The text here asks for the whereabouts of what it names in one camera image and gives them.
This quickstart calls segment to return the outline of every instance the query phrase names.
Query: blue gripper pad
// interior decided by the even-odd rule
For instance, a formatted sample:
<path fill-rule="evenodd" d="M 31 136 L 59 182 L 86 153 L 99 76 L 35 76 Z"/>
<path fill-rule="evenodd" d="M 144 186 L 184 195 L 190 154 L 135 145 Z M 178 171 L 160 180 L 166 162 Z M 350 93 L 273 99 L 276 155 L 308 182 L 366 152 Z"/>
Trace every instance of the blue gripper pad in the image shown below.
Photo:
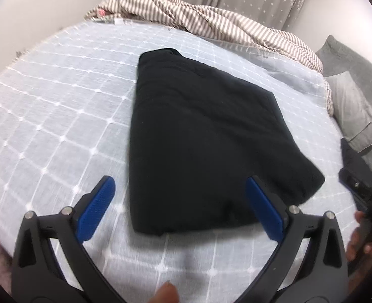
<path fill-rule="evenodd" d="M 283 220 L 262 189 L 251 177 L 246 180 L 246 196 L 268 237 L 280 243 L 284 237 Z"/>
<path fill-rule="evenodd" d="M 94 190 L 87 194 L 94 196 L 77 221 L 76 238 L 81 243 L 92 238 L 116 192 L 116 183 L 111 176 L 104 176 L 102 180 L 103 183 L 99 182 Z"/>

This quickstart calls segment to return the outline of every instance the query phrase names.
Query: gray cushion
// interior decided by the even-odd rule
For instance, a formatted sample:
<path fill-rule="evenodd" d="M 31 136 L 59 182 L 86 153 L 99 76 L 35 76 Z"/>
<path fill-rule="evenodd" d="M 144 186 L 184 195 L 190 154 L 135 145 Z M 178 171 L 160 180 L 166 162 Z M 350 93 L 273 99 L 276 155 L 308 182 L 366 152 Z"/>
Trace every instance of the gray cushion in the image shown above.
<path fill-rule="evenodd" d="M 361 152 L 372 145 L 372 107 L 349 71 L 326 79 L 332 91 L 335 119 L 349 145 Z"/>
<path fill-rule="evenodd" d="M 372 106 L 372 64 L 368 60 L 337 41 L 332 35 L 316 54 L 323 63 L 325 77 L 348 70 Z M 364 154 L 364 159 L 372 171 L 372 149 Z"/>

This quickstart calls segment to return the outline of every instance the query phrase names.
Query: striped blanket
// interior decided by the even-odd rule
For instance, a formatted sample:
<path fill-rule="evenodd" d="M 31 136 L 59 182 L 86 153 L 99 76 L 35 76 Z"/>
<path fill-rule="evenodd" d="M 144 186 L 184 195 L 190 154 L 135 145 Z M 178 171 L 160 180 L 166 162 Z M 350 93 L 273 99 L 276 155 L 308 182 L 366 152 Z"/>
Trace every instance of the striped blanket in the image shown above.
<path fill-rule="evenodd" d="M 286 56 L 322 74 L 323 65 L 315 52 L 294 34 L 271 29 L 243 15 L 182 0 L 103 0 L 85 19 L 112 21 L 129 18 L 156 22 L 188 31 L 207 39 L 255 47 Z M 327 109 L 333 114 L 328 82 L 325 80 Z"/>

